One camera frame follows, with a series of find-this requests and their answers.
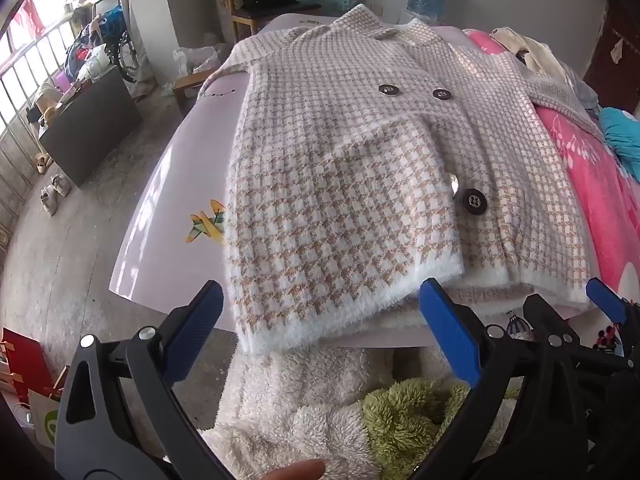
houndstooth sweater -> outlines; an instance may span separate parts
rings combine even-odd
[[[329,26],[241,41],[203,91],[239,71],[250,84],[225,255],[245,349],[314,342],[431,276],[461,294],[524,285],[586,305],[584,222],[533,107],[602,139],[569,87],[511,54],[452,46],[417,20],[383,27],[364,6]],[[460,207],[448,173],[485,195],[485,214]]]

sweater collar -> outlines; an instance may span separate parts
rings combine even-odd
[[[417,18],[406,25],[389,27],[380,23],[378,17],[363,4],[353,7],[349,12],[335,20],[335,27],[347,28],[376,40],[401,40],[411,45],[425,45],[442,41],[442,38],[429,25]]]

green logo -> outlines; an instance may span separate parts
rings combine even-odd
[[[47,433],[49,440],[55,446],[56,445],[56,426],[58,424],[58,410],[53,410],[47,413],[44,418],[44,431]]]

sweater sleeve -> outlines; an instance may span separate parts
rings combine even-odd
[[[289,30],[273,30],[250,36],[236,44],[227,60],[222,66],[204,81],[198,92],[200,99],[207,88],[222,76],[235,72],[248,72],[251,64],[263,57],[280,50],[286,44],[295,40],[300,34],[308,31],[306,27],[292,28]]]

purple container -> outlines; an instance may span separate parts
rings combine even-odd
[[[55,76],[53,76],[53,82],[62,93],[65,93],[71,88],[71,81],[69,81],[69,78],[68,76],[66,76],[66,72],[64,70],[61,70]]]

